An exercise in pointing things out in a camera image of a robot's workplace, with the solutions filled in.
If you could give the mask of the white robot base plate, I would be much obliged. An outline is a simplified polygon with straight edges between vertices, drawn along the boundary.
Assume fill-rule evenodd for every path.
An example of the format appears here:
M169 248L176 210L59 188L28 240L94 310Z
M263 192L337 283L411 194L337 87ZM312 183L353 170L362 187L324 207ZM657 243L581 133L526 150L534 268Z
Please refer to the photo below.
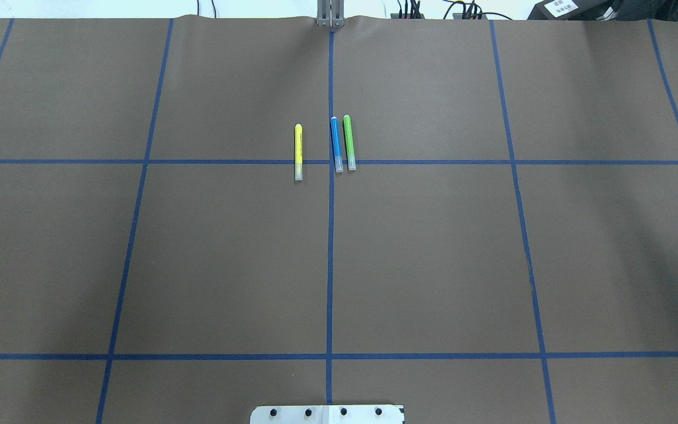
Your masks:
M379 405L282 405L261 406L250 415L250 423L404 423L404 407Z

